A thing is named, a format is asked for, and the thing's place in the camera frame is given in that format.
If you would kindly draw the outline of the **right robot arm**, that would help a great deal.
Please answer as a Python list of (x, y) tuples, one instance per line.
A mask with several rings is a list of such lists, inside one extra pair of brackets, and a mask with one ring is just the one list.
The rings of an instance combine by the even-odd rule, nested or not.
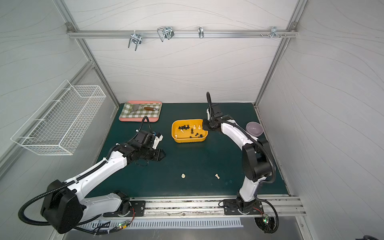
[(276, 164), (259, 140), (251, 136), (229, 115), (224, 115), (218, 104), (208, 103), (207, 118), (203, 129), (217, 131), (229, 137), (242, 151), (242, 169), (245, 174), (236, 205), (240, 212), (248, 213), (259, 200), (258, 190), (262, 184), (276, 180)]

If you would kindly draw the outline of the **aluminium crossbar rail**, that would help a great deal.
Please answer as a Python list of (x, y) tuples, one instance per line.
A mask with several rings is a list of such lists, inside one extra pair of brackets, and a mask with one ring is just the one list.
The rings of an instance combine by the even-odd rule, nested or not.
[[(158, 39), (156, 30), (137, 30), (137, 31), (74, 31), (68, 32), (71, 39), (129, 39), (131, 34), (136, 32), (143, 39)], [(267, 34), (270, 30), (206, 30), (204, 29), (204, 39), (245, 39), (262, 38), (260, 34)], [(198, 30), (174, 30), (174, 39), (199, 39)], [(299, 32), (278, 30), (284, 33), (285, 38), (295, 38)]]

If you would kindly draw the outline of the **metal hook clamp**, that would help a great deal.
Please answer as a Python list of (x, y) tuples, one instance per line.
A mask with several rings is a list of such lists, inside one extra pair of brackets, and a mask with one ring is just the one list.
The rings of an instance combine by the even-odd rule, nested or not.
[(278, 33), (278, 29), (274, 26), (271, 28), (270, 32), (267, 33), (267, 34), (260, 34), (260, 36), (262, 38), (270, 38), (270, 39), (273, 39), (273, 38), (285, 38), (287, 35), (284, 34), (284, 33)]
[(158, 28), (157, 33), (160, 37), (161, 42), (164, 42), (165, 39), (170, 40), (175, 35), (173, 28), (169, 26)]
[(131, 46), (135, 46), (135, 51), (137, 51), (138, 46), (141, 44), (142, 44), (142, 37), (136, 32), (131, 34), (129, 43), (128, 43), (128, 48), (130, 48)]

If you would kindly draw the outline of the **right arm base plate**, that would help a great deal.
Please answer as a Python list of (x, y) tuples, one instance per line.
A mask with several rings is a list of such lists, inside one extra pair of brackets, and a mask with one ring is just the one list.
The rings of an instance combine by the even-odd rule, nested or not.
[(218, 203), (224, 209), (224, 215), (264, 215), (263, 206), (260, 201), (252, 200), (244, 202), (242, 198), (224, 199)]

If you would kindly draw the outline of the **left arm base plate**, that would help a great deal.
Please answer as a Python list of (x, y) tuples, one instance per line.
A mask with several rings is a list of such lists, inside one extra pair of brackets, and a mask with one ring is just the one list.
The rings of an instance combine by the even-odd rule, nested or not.
[(124, 217), (143, 217), (145, 212), (145, 201), (125, 201), (115, 212), (104, 213), (103, 217), (107, 218), (124, 218)]

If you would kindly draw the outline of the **metal hook clamp right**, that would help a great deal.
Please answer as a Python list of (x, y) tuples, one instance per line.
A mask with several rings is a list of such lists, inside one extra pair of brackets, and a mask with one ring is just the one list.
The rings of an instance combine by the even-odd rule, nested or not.
[(270, 39), (273, 39), (273, 38), (285, 38), (287, 35), (284, 34), (284, 33), (278, 33), (278, 29), (274, 26), (271, 28), (270, 32), (267, 33), (267, 34), (260, 34), (260, 36), (262, 38), (270, 38)]

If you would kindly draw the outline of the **yellow plastic storage box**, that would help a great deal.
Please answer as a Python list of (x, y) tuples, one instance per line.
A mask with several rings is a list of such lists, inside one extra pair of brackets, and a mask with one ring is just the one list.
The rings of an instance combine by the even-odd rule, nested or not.
[[(191, 119), (191, 120), (177, 120), (173, 122), (172, 124), (172, 137), (176, 143), (197, 143), (197, 142), (203, 142), (207, 136), (208, 131), (203, 130), (202, 128), (203, 119)], [(190, 129), (184, 130), (184, 132), (181, 132), (182, 126), (190, 126)], [(203, 138), (200, 138), (199, 135), (195, 137), (196, 133), (199, 133), (203, 135)]]

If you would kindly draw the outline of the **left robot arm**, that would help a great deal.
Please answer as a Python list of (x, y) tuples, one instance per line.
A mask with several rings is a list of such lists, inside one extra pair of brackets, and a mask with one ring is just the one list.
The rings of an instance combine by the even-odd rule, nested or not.
[(140, 130), (135, 137), (125, 143), (112, 147), (102, 161), (80, 175), (64, 182), (56, 180), (48, 186), (54, 193), (46, 196), (41, 208), (42, 217), (60, 234), (67, 233), (82, 221), (90, 220), (103, 214), (124, 217), (134, 209), (127, 195), (120, 191), (87, 198), (87, 195), (104, 180), (127, 167), (134, 161), (147, 160), (159, 162), (165, 152), (158, 148), (163, 140), (159, 132)]

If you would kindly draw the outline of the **metal hook clamp left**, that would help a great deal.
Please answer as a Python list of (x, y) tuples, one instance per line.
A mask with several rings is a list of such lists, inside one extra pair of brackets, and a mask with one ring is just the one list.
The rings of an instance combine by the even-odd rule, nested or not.
[(142, 37), (136, 32), (131, 34), (129, 43), (128, 43), (128, 48), (130, 48), (131, 46), (135, 46), (135, 51), (137, 51), (138, 46), (141, 44), (142, 44)]

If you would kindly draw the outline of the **pink tray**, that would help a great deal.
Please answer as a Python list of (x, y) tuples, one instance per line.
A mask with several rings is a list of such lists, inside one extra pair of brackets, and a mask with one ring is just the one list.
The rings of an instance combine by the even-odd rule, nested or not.
[(128, 101), (124, 104), (119, 120), (121, 122), (140, 122), (145, 116), (151, 123), (159, 120), (162, 102), (159, 101)]

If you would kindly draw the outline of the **purple bowl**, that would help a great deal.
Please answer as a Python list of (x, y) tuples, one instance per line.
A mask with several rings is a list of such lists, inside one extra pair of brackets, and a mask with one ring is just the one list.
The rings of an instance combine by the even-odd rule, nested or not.
[(246, 131), (254, 137), (260, 137), (264, 133), (263, 127), (257, 122), (249, 122), (246, 125)]

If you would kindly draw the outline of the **metal hook clamp middle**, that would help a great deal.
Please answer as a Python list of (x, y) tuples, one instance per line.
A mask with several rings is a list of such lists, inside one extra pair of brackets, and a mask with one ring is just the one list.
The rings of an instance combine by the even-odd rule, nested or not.
[(164, 42), (165, 39), (170, 40), (175, 35), (173, 28), (169, 26), (158, 28), (157, 33), (160, 37), (161, 42)]

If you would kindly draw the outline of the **green checkered cloth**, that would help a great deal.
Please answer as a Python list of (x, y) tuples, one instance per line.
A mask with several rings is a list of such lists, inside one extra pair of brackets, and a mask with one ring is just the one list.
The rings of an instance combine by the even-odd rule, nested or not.
[(125, 103), (123, 106), (123, 110), (120, 114), (121, 119), (133, 119), (133, 118), (140, 118), (147, 116), (149, 118), (158, 118), (160, 116), (162, 103), (146, 103), (146, 104), (140, 104), (142, 106), (146, 107), (154, 107), (159, 108), (158, 111), (145, 111), (145, 110), (138, 110), (136, 112), (132, 112), (133, 105), (131, 103)]

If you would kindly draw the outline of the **wooden handled spatula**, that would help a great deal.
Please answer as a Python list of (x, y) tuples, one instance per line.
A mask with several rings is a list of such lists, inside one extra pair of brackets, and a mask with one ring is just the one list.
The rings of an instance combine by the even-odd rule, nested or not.
[(140, 104), (133, 105), (132, 112), (136, 112), (138, 110), (145, 110), (145, 111), (158, 111), (159, 108), (154, 108), (154, 107), (146, 107), (142, 106)]

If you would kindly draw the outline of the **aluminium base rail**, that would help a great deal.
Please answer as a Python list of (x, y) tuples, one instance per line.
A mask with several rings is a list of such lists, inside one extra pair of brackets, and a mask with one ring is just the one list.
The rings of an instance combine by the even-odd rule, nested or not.
[(274, 211), (279, 217), (305, 217), (306, 210), (299, 197), (289, 195), (259, 195), (273, 205), (260, 203), (248, 214), (238, 210), (228, 211), (223, 207), (224, 199), (235, 196), (192, 196), (192, 197), (153, 197), (132, 199), (136, 217), (141, 219), (186, 219), (186, 218), (224, 218), (224, 217), (260, 217), (273, 216)]

